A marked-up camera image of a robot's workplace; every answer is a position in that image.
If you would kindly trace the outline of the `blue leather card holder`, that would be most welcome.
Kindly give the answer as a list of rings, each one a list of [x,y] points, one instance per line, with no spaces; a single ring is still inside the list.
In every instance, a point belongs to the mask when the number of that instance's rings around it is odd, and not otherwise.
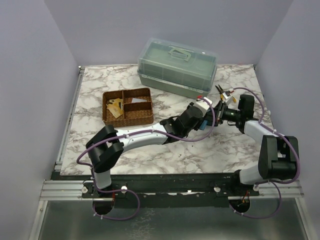
[[[202,122],[202,124],[200,125],[199,130],[204,131],[205,128],[206,128],[206,126],[207,126],[207,124],[208,124],[208,121],[207,121],[207,120],[204,120],[204,121]]]

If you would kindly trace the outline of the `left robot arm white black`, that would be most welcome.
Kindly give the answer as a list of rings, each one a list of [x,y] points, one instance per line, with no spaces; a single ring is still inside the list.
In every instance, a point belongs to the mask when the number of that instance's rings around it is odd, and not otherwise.
[[[191,131],[199,129],[208,110],[213,109],[212,103],[206,97],[198,99],[189,105],[181,115],[164,119],[140,130],[116,130],[113,125],[103,127],[85,145],[95,180],[93,191],[101,198],[110,194],[111,169],[125,152],[177,141],[193,142],[188,135]]]

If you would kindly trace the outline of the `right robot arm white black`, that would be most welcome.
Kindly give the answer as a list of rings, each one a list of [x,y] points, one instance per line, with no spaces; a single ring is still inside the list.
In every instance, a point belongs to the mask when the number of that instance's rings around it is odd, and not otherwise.
[[[298,140],[294,136],[277,133],[254,118],[255,99],[252,95],[242,94],[237,109],[228,107],[233,97],[220,96],[214,107],[215,123],[223,121],[235,123],[236,128],[260,144],[257,163],[238,171],[238,179],[230,183],[230,191],[241,196],[248,190],[248,185],[274,181],[287,184],[299,173]]]

